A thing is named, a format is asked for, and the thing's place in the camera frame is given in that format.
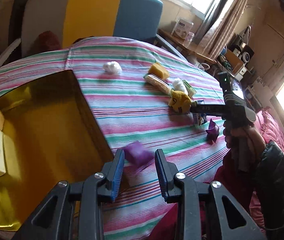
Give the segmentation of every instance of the table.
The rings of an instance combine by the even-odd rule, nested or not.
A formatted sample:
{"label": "table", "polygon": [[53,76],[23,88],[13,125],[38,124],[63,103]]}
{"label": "table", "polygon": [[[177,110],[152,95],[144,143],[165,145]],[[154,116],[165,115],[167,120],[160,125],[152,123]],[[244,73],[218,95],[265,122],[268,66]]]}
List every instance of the table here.
{"label": "table", "polygon": [[216,63],[216,61],[214,59],[211,59],[209,56],[206,56],[206,55],[203,55],[203,54],[196,52],[197,45],[194,42],[191,42],[187,46],[184,39],[175,37],[175,36],[171,35],[171,33],[167,32],[165,30],[158,29],[158,33],[161,37],[169,39],[170,41],[175,43],[176,46],[179,46],[180,48],[182,48],[183,51],[182,51],[181,54],[183,56],[187,57],[188,55],[195,55],[198,59],[205,60],[210,64]]}
{"label": "table", "polygon": [[216,65],[218,66],[218,68],[222,72],[227,72],[227,73],[229,73],[229,75],[231,75],[233,78],[235,78],[234,74],[231,71],[229,71],[227,68],[225,68],[219,60],[216,61]]}
{"label": "table", "polygon": [[[108,61],[119,62],[121,75],[103,70]],[[190,114],[175,113],[168,107],[169,97],[145,83],[143,76],[156,61],[169,71],[169,84],[177,77],[186,79],[197,91],[193,99],[223,104],[219,83],[206,72],[151,44],[117,37],[86,38],[69,49],[1,67],[0,96],[36,78],[72,69],[113,153],[138,140],[153,152],[163,149],[179,171],[211,182],[228,151],[223,120],[208,117],[220,127],[216,144],[208,143],[205,130],[209,123],[195,127]],[[126,163],[123,172],[130,188],[115,203],[103,205],[106,240],[146,237],[172,207],[161,196],[154,162],[138,173]]]}

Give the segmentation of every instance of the gold tray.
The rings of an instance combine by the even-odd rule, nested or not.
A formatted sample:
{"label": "gold tray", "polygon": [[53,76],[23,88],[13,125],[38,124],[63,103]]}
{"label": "gold tray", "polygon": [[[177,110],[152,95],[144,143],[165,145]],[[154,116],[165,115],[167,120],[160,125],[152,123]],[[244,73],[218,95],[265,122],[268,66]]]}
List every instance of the gold tray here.
{"label": "gold tray", "polygon": [[113,160],[72,70],[6,93],[0,110],[7,168],[0,177],[1,230],[18,230],[60,180],[82,181]]}

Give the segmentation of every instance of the purple sponge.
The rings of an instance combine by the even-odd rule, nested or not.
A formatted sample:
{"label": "purple sponge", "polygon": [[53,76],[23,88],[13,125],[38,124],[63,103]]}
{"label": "purple sponge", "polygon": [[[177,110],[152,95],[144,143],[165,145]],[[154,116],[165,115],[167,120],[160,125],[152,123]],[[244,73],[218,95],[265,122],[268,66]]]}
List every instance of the purple sponge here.
{"label": "purple sponge", "polygon": [[212,121],[212,119],[210,120],[209,128],[205,131],[208,133],[208,137],[216,143],[216,140],[220,134],[220,128],[214,121]]}
{"label": "purple sponge", "polygon": [[136,167],[145,165],[154,159],[154,153],[146,149],[139,141],[125,146],[123,150],[125,159]]}

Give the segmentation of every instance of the red pants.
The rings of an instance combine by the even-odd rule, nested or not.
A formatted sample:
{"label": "red pants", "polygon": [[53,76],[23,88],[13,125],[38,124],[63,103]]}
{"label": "red pants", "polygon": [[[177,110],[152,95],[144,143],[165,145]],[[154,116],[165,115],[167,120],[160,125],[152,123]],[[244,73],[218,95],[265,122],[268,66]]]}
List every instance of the red pants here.
{"label": "red pants", "polygon": [[[214,180],[221,182],[226,189],[236,198],[236,200],[249,213],[249,206],[253,193],[253,184],[248,174],[236,173],[234,169],[234,161],[229,151],[223,158],[223,165],[218,168]],[[205,211],[201,206],[201,224],[202,234],[205,234]],[[178,205],[174,205],[172,209],[157,223],[152,230],[149,240],[158,239],[174,239],[175,225],[178,217]]]}

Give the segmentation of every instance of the human hand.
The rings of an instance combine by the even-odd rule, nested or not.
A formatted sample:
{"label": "human hand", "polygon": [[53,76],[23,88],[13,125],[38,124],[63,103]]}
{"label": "human hand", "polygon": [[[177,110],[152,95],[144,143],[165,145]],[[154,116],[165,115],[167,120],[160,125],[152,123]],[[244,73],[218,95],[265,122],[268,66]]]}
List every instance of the human hand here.
{"label": "human hand", "polygon": [[225,135],[226,147],[231,149],[235,147],[234,138],[245,137],[250,152],[252,153],[253,161],[260,159],[262,152],[265,150],[266,144],[262,135],[253,126],[240,127],[232,129],[230,121],[225,121],[223,134]]}

